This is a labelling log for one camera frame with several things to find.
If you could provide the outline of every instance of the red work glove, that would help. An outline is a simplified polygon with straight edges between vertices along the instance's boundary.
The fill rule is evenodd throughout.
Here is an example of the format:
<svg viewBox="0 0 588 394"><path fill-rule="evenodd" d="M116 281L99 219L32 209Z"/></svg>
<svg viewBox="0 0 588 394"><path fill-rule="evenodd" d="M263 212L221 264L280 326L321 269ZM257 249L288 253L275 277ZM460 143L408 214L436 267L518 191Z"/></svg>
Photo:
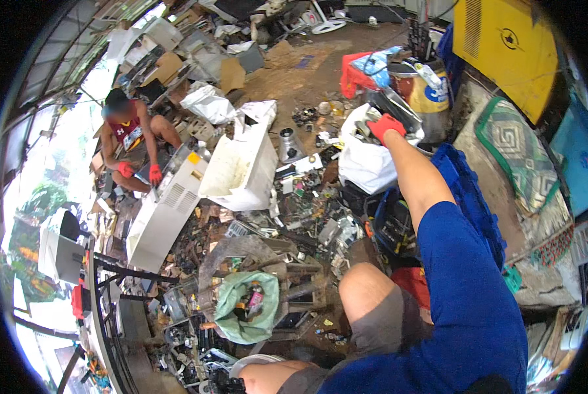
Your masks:
<svg viewBox="0 0 588 394"><path fill-rule="evenodd" d="M119 173L122 174L126 178L130 178L132 175L135 174L134 169L129 162L120 162L119 163Z"/></svg>
<svg viewBox="0 0 588 394"><path fill-rule="evenodd" d="M386 146L384 143L384 134L388 129L398 131L401 134L401 137L406 136L406 129L404 128L404 125L402 125L401 122L389 114L384 114L384 116L382 116L382 118L377 122L373 122L372 120L367 121L367 126L384 146Z"/></svg>
<svg viewBox="0 0 588 394"><path fill-rule="evenodd" d="M163 180L163 174L160 173L160 167L158 164L150 166L150 183L156 186Z"/></svg>

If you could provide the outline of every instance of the patterned rug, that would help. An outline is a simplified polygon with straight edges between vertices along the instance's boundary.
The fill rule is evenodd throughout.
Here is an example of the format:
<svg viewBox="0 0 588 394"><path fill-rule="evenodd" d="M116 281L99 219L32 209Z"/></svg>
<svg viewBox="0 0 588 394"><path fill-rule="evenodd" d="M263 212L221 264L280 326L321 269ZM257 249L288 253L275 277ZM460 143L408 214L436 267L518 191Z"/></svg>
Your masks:
<svg viewBox="0 0 588 394"><path fill-rule="evenodd" d="M558 178L523 116L510 102L494 97L475 124L475 135L508 175L519 207L539 212L558 190Z"/></svg>

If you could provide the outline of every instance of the man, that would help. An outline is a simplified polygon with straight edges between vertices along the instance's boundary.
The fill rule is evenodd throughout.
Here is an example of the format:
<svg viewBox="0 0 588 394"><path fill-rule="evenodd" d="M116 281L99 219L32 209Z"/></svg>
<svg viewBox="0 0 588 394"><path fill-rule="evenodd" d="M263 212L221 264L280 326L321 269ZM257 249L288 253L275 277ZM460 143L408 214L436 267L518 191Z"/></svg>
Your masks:
<svg viewBox="0 0 588 394"><path fill-rule="evenodd" d="M396 130L374 134L392 154L410 209L433 334L420 339L415 300L361 262L339 285L356 357L330 371L302 361L250 364L240 374L246 392L525 393L526 332L491 254L428 159Z"/></svg>
<svg viewBox="0 0 588 394"><path fill-rule="evenodd" d="M158 185L162 173L158 165L156 137L162 137L180 147L180 137L167 119L161 115L150 118L147 105L139 99L128 99L121 89L113 89L106 97L102 109L104 125L101 129L101 145L104 162L113 169L113 180L117 185L137 192L148 193L150 186L133 177L150 159L150 184ZM123 151L115 159L112 137L115 135Z"/></svg>

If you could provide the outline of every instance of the blue plastic bag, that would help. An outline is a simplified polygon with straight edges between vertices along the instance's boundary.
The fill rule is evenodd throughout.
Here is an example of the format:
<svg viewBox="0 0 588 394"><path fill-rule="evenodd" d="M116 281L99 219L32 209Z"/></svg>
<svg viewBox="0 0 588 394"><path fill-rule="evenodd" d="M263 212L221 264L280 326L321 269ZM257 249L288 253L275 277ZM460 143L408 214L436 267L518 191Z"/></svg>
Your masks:
<svg viewBox="0 0 588 394"><path fill-rule="evenodd" d="M401 51L403 47L394 46L383 51L373 52L373 55L366 55L351 62L353 67L357 68L365 75L369 76L380 88L390 86L390 75L388 74L388 56Z"/></svg>

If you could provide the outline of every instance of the vent grille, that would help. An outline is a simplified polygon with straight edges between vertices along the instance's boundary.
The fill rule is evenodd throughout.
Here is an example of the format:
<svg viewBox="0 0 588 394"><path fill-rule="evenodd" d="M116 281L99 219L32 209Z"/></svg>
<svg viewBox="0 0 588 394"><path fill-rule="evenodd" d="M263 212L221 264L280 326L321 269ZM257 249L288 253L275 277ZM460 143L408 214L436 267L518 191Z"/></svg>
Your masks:
<svg viewBox="0 0 588 394"><path fill-rule="evenodd" d="M187 190L187 193L184 195L184 197L182 198L182 200L178 204L178 211L183 215L188 214L189 210L191 209L191 207L193 206L193 204L196 202L197 199L198 199L198 196L196 196L194 193L191 193Z"/></svg>
<svg viewBox="0 0 588 394"><path fill-rule="evenodd" d="M180 197L182 197L182 193L184 193L184 187L180 186L179 184L173 184L172 189L169 191L169 194L167 194L163 204L175 208L176 204L178 204L178 201L180 200Z"/></svg>
<svg viewBox="0 0 588 394"><path fill-rule="evenodd" d="M482 0L465 0L467 26L465 27L465 52L474 58L480 53L482 31Z"/></svg>

